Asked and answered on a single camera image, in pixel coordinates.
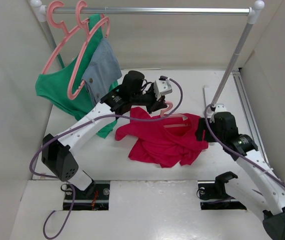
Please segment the pink plastic hanger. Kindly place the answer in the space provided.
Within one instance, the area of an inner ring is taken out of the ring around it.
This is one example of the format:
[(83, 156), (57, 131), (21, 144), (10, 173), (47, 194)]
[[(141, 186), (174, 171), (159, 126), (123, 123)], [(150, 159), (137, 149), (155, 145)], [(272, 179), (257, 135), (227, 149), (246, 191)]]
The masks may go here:
[(173, 103), (170, 101), (166, 101), (166, 108), (160, 111), (159, 116), (166, 117), (167, 119), (175, 119), (175, 123), (173, 124), (165, 124), (165, 128), (181, 128), (181, 127), (188, 127), (190, 124), (187, 122), (188, 117), (184, 114), (166, 114), (173, 108)]

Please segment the red t shirt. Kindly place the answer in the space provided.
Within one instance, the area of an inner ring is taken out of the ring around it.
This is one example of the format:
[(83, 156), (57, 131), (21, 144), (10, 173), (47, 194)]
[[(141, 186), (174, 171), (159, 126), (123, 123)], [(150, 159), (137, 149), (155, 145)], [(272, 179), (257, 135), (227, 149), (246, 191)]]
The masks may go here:
[(158, 164), (162, 168), (172, 168), (177, 163), (191, 165), (209, 147), (205, 141), (197, 141), (198, 115), (186, 113), (187, 127), (165, 128), (176, 119), (165, 118), (160, 121), (144, 122), (131, 120), (115, 132), (115, 140), (127, 136), (137, 137), (128, 157), (130, 160)]

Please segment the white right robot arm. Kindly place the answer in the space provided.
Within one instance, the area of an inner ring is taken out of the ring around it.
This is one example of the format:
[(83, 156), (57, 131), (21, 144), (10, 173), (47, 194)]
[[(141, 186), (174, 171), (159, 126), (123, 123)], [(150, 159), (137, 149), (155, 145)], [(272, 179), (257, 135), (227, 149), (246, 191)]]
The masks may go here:
[(285, 184), (261, 156), (253, 139), (239, 133), (235, 117), (227, 111), (202, 117), (195, 136), (207, 143), (219, 143), (254, 183), (250, 186), (242, 182), (240, 173), (227, 171), (214, 180), (198, 183), (199, 198), (211, 204), (233, 198), (254, 213), (271, 239), (285, 240)]

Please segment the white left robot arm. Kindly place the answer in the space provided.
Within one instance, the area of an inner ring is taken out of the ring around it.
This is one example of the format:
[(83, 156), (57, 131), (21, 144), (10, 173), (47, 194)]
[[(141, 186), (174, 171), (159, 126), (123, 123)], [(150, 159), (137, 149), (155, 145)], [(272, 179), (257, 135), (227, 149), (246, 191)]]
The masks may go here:
[(42, 163), (61, 182), (72, 184), (82, 198), (93, 195), (96, 183), (79, 167), (74, 157), (76, 151), (102, 128), (129, 112), (132, 106), (145, 106), (148, 113), (167, 108), (165, 95), (172, 92), (168, 78), (161, 76), (149, 83), (148, 89), (144, 80), (141, 72), (130, 70), (120, 85), (103, 96), (81, 120), (61, 132), (60, 138), (55, 139), (52, 134), (43, 138)]

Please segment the grey blue denim garment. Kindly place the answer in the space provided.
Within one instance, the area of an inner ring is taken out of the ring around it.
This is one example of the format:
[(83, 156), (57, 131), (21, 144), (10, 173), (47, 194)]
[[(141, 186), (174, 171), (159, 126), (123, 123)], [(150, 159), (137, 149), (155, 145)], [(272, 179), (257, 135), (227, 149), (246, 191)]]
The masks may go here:
[(122, 77), (119, 62), (106, 37), (102, 38), (94, 51), (82, 80), (94, 105), (118, 85)]

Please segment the silver clothes rack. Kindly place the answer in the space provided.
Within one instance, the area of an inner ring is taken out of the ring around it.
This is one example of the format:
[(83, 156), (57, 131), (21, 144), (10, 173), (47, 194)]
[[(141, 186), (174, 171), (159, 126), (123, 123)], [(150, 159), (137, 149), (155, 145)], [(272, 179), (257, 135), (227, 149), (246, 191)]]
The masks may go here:
[[(85, 30), (86, 39), (82, 46), (82, 49), (75, 62), (75, 68), (78, 69), (81, 64), (83, 54), (85, 53), (88, 44), (95, 32), (104, 24), (109, 25), (110, 20), (107, 17), (108, 14), (112, 15), (225, 15), (225, 16), (247, 16), (247, 23), (240, 36), (237, 46), (233, 52), (232, 57), (227, 65), (224, 75), (220, 81), (220, 84), (213, 96), (212, 104), (216, 104), (222, 94), (222, 91), (226, 85), (228, 77), (232, 72), (236, 61), (240, 55), (240, 52), (248, 38), (248, 35), (257, 22), (261, 11), (265, 7), (265, 3), (262, 0), (254, 2), (252, 7), (249, 8), (186, 8), (186, 7), (104, 7), (104, 8), (89, 8), (87, 3), (80, 0), (76, 7), (66, 7), (63, 2), (59, 0), (52, 1), (49, 5), (44, 5), (40, 0), (30, 1), (30, 5), (33, 9), (35, 16), (41, 24), (44, 30), (47, 40), (53, 49), (46, 65), (42, 70), (42, 74), (47, 74), (54, 60), (58, 60), (61, 67), (64, 67), (64, 63), (60, 56), (60, 51), (66, 42), (80, 29)], [(53, 14), (74, 14), (76, 17), (76, 26), (71, 30), (68, 30), (64, 21), (55, 22), (53, 20)]]

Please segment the aluminium rail on right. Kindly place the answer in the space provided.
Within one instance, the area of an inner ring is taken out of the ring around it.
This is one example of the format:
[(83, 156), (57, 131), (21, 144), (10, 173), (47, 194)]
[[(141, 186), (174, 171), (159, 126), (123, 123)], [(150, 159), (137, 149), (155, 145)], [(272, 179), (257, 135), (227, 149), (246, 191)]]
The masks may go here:
[(233, 70), (232, 71), (232, 77), (234, 79), (234, 83), (238, 92), (238, 96), (240, 99), (240, 103), (244, 112), (244, 116), (250, 131), (250, 135), (254, 142), (258, 146), (258, 150), (260, 151), (263, 159), (267, 163), (268, 166), (270, 166), (270, 163), (268, 161), (268, 157), (266, 155), (266, 151), (263, 145), (262, 138), (260, 136), (260, 132), (258, 129), (258, 125), (256, 123), (253, 110), (251, 108), (251, 104), (247, 95), (247, 92), (245, 90), (245, 86), (242, 80), (241, 72), (239, 70)]

